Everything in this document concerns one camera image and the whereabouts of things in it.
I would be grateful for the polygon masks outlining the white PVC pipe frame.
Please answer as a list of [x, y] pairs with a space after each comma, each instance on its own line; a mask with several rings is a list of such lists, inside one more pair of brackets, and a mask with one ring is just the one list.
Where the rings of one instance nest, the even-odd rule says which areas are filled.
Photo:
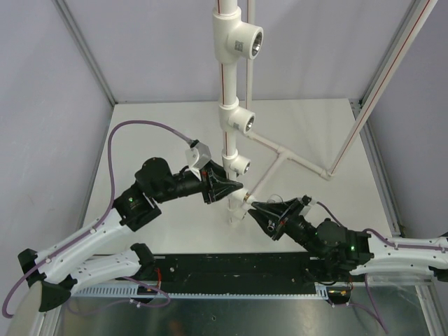
[[289, 160], [315, 173], [324, 180], [331, 180], [355, 140], [360, 136], [379, 99], [402, 63], [417, 35], [423, 28], [436, 1], [414, 1], [399, 26], [386, 56], [360, 100], [360, 112], [346, 136], [336, 158], [329, 168], [314, 164], [292, 150], [270, 141], [253, 131], [256, 118], [250, 110], [253, 94], [253, 62], [264, 42], [264, 31], [255, 24], [256, 3], [247, 1], [247, 12], [242, 13], [237, 1], [216, 1], [212, 12], [213, 43], [219, 65], [220, 97], [218, 117], [223, 132], [222, 162], [227, 176], [235, 180], [250, 167], [250, 160], [237, 149], [237, 136], [260, 144], [276, 153], [276, 158], [252, 190], [242, 189], [227, 198], [227, 218], [231, 225], [241, 221], [256, 193]]

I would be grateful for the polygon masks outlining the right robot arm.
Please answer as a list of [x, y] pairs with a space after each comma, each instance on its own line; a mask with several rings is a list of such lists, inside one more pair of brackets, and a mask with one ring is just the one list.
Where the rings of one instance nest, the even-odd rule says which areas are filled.
[[253, 202], [248, 213], [273, 241], [288, 236], [317, 258], [333, 281], [343, 276], [404, 272], [447, 281], [447, 237], [385, 237], [372, 228], [350, 230], [334, 216], [313, 226], [306, 214], [315, 205], [308, 197], [284, 202]]

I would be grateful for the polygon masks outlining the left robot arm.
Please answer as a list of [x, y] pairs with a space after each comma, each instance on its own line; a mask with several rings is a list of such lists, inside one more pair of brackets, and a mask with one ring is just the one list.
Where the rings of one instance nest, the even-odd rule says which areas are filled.
[[161, 215], [158, 205], [201, 194], [207, 204], [243, 188], [227, 178], [224, 168], [209, 161], [197, 173], [173, 174], [166, 160], [153, 157], [135, 174], [136, 181], [100, 219], [42, 251], [25, 249], [18, 260], [29, 287], [41, 291], [40, 312], [64, 304], [74, 293], [104, 281], [130, 277], [147, 280], [156, 274], [155, 257], [147, 245], [135, 243], [121, 253], [93, 259], [113, 240], [131, 235]]

